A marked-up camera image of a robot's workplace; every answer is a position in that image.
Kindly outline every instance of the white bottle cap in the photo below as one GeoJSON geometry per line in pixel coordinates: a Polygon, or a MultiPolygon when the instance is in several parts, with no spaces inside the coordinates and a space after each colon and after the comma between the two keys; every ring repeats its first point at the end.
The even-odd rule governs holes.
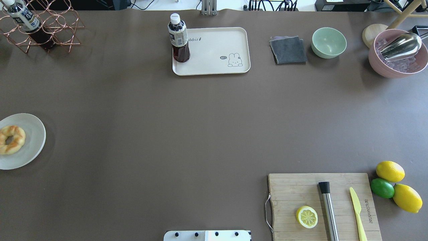
{"type": "Polygon", "coordinates": [[[3,0],[3,2],[6,6],[12,6],[15,4],[15,0],[3,0]]]}
{"type": "Polygon", "coordinates": [[[178,13],[171,14],[171,23],[172,24],[179,24],[180,21],[181,21],[181,19],[180,19],[180,15],[178,15],[178,13]]]}

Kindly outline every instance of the donut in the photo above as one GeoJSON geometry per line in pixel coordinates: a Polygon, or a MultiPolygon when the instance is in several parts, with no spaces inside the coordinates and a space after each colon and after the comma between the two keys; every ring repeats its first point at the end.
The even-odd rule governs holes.
{"type": "Polygon", "coordinates": [[[7,126],[0,129],[0,155],[17,152],[25,143],[25,131],[18,126],[7,126]],[[12,142],[6,145],[6,139],[13,136],[12,142]]]}

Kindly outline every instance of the cutting board handle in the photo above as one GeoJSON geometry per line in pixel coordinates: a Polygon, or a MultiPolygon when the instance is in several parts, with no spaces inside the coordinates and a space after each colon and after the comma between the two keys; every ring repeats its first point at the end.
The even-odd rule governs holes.
{"type": "Polygon", "coordinates": [[[269,196],[267,196],[267,200],[266,200],[266,202],[265,202],[265,217],[266,217],[266,223],[267,223],[267,225],[269,226],[269,228],[270,228],[270,232],[271,233],[273,233],[273,228],[272,228],[272,226],[269,224],[269,221],[268,221],[268,201],[270,200],[270,193],[269,193],[269,196]]]}

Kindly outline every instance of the napkin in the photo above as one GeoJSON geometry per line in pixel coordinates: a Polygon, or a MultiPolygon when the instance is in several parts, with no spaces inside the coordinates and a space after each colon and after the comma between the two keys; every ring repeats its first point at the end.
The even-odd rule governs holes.
{"type": "Polygon", "coordinates": [[[269,43],[277,64],[301,63],[308,60],[303,47],[303,39],[299,39],[299,36],[274,37],[269,43]]]}

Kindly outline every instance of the black muddler tip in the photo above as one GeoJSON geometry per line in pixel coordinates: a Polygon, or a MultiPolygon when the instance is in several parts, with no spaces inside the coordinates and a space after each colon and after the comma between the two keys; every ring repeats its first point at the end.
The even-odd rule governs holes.
{"type": "Polygon", "coordinates": [[[320,185],[322,194],[330,193],[330,182],[328,181],[318,182],[318,185],[320,185]]]}

